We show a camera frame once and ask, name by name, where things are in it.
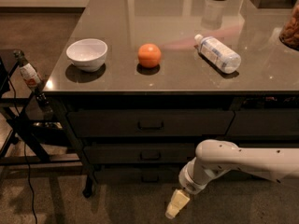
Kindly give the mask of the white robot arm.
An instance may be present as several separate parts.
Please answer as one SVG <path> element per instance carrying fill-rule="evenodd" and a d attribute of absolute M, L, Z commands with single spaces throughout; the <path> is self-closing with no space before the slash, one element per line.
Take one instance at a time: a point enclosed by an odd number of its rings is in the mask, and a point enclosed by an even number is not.
<path fill-rule="evenodd" d="M 288 187 L 299 187 L 298 148 L 239 147 L 235 143 L 208 139 L 195 149 L 195 157 L 179 172 L 176 189 L 165 216 L 173 219 L 191 195 L 232 170 L 255 175 Z"/>

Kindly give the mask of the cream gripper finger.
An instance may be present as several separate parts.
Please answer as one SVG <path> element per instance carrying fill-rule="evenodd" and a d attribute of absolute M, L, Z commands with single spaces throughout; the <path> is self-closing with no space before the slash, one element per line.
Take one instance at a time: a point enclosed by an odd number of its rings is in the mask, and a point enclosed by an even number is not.
<path fill-rule="evenodd" d="M 165 216 L 169 219 L 173 219 L 183 207 L 184 205 L 182 203 L 170 203 L 166 208 Z"/>

